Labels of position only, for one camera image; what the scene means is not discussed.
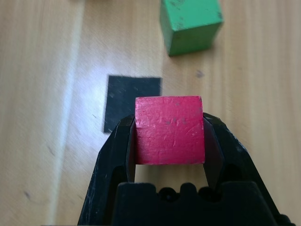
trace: wooden table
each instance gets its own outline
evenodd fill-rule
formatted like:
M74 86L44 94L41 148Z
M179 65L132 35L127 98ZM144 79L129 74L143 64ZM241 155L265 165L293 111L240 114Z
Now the wooden table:
M301 224L301 1L221 0L211 50L169 58L158 0L0 0L0 225L75 225L102 133L108 74L201 95ZM202 166L138 166L137 181L205 186Z

